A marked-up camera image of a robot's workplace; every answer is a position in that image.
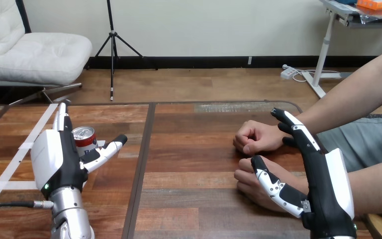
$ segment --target white desk leg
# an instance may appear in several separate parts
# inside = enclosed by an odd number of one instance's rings
[[[336,13],[330,13],[329,26],[327,27],[326,36],[324,37],[323,45],[321,46],[320,56],[318,57],[317,67],[315,68],[314,78],[309,73],[303,73],[304,78],[320,98],[326,95],[318,83],[320,81],[321,72],[323,71],[324,60],[326,59],[327,51],[329,50],[330,38],[332,36],[335,20]]]

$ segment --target human hand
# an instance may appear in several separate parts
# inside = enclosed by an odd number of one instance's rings
[[[262,159],[269,171],[276,175],[282,183],[287,183],[295,189],[308,194],[308,182],[305,177],[296,177],[277,163],[274,163],[265,157],[262,157]],[[238,167],[239,169],[234,173],[235,179],[238,180],[238,183],[236,184],[238,190],[243,192],[251,201],[263,208],[276,212],[285,212],[284,209],[273,202],[260,185],[260,182],[254,174],[250,158],[239,160]]]
[[[247,155],[260,151],[273,151],[283,145],[282,138],[289,134],[276,125],[268,125],[253,120],[245,122],[233,139],[233,145]]]

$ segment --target forearm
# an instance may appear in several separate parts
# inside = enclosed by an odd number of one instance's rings
[[[382,105],[382,55],[372,60],[297,118],[312,133],[357,120]]]
[[[348,173],[356,214],[382,213],[382,163]],[[308,194],[306,177],[301,177],[298,190]]]

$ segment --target robotic hand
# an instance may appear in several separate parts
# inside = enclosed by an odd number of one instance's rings
[[[71,119],[61,103],[53,128],[42,132],[31,149],[36,186],[52,209],[51,239],[94,239],[81,192],[88,174],[106,163],[127,142],[120,135],[102,149],[79,157],[72,134]]]
[[[251,159],[251,164],[263,189],[276,204],[301,218],[314,239],[356,238],[352,222],[352,191],[340,149],[322,154],[317,142],[298,119],[276,108],[271,113],[280,121],[279,129],[293,136],[284,137],[284,144],[301,151],[309,193],[305,195],[282,183],[257,155]]]

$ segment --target desk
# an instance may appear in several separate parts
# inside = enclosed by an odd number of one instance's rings
[[[70,106],[73,125],[92,126],[99,140],[128,136],[83,190],[96,238],[309,238],[298,219],[262,209],[236,190],[233,172],[244,156],[232,138],[246,120],[277,124],[273,107],[299,113],[285,102]],[[47,108],[11,107],[0,118],[0,175]],[[43,129],[52,122],[50,117]],[[267,157],[304,174],[296,149],[283,147]],[[0,202],[42,200],[31,188],[33,179],[27,154],[3,185]],[[2,208],[0,238],[48,239],[50,221],[49,211]],[[371,238],[363,222],[356,224],[358,238]]]
[[[351,28],[382,28],[382,21],[372,21],[363,24],[360,20],[360,14],[356,8],[349,5],[338,3],[334,0],[320,0],[326,7],[326,13],[329,14],[330,20],[327,27],[326,36],[323,40],[320,55],[315,68],[314,77],[308,72],[303,72],[302,76],[307,80],[311,88],[315,91],[318,97],[322,98],[326,95],[324,90],[320,87],[320,78],[346,78],[350,73],[326,73],[322,74],[324,60],[326,59],[327,51],[329,49],[330,38],[332,36],[333,26],[335,21],[340,22],[345,27]]]

